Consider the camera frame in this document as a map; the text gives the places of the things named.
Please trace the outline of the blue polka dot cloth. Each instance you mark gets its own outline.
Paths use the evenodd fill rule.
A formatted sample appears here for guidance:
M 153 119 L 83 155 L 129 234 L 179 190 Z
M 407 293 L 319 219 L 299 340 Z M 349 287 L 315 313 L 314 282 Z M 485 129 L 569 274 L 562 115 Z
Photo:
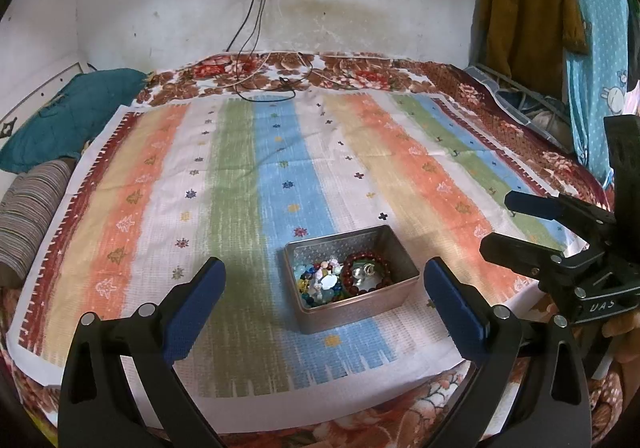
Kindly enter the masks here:
M 625 108 L 628 0 L 578 0 L 589 47 L 565 55 L 565 99 L 577 159 L 602 186 L 613 181 L 604 119 Z

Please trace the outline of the mustard brown hanging garment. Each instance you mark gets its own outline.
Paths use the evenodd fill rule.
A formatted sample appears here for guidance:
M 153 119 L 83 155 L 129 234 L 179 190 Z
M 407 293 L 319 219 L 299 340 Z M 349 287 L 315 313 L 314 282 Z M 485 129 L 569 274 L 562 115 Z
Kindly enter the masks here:
M 562 96 L 564 54 L 588 44 L 578 0 L 480 0 L 480 63 L 541 95 Z

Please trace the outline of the silver metal tin box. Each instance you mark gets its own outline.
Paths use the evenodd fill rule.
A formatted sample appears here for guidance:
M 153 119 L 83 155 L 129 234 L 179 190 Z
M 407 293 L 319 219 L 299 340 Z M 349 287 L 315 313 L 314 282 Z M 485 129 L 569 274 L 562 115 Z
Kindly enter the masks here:
M 420 278 L 387 225 L 291 242 L 282 260 L 297 325 L 306 334 L 399 307 Z

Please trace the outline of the striped colourful cloth mat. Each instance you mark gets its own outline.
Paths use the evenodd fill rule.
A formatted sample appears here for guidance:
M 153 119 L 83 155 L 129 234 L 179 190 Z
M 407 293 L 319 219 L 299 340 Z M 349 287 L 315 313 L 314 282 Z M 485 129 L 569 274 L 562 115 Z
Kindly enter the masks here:
M 372 407 L 458 364 L 425 291 L 344 327 L 299 330 L 292 242 L 386 226 L 422 268 L 434 256 L 492 304 L 535 285 L 486 263 L 493 231 L 576 253 L 570 231 L 518 215 L 511 190 L 548 194 L 444 95 L 316 90 L 287 101 L 210 96 L 122 107 L 82 155 L 9 332 L 17 367 L 62 381 L 84 312 L 127 316 L 211 256 L 224 294 L 176 365 L 221 433 L 273 431 Z

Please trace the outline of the grey striped bolster pillow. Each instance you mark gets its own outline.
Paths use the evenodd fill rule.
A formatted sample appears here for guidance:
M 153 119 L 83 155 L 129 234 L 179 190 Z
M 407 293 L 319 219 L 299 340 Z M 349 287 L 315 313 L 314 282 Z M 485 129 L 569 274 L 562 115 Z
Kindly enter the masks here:
M 1 286 L 20 288 L 76 165 L 59 158 L 19 174 L 1 200 Z

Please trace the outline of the teal pillow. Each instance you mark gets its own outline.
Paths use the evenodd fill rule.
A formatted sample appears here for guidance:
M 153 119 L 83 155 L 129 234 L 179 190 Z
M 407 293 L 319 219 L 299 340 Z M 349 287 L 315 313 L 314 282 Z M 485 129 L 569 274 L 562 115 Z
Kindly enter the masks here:
M 117 109 L 134 101 L 147 77 L 128 68 L 74 76 L 2 147 L 2 171 L 20 174 L 44 162 L 79 158 Z

